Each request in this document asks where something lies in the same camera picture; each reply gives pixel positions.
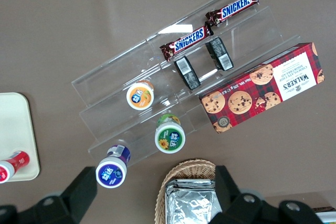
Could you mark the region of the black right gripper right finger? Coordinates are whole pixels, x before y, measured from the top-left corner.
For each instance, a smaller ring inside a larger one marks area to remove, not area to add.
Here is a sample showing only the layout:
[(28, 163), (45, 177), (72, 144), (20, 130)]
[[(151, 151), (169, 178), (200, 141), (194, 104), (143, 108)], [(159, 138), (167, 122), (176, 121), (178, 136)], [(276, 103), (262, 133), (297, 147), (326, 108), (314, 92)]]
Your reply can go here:
[(210, 223), (278, 223), (278, 210), (240, 191), (224, 165), (215, 167), (215, 193), (222, 211)]

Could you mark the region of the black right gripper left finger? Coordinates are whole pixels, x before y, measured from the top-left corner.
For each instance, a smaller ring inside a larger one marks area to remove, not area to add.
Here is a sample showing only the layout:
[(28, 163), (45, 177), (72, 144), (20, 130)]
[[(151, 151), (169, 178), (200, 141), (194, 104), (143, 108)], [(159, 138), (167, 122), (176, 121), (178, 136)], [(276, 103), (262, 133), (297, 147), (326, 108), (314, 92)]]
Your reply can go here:
[(18, 214), (18, 223), (80, 223), (97, 195), (94, 167), (85, 167), (60, 194)]

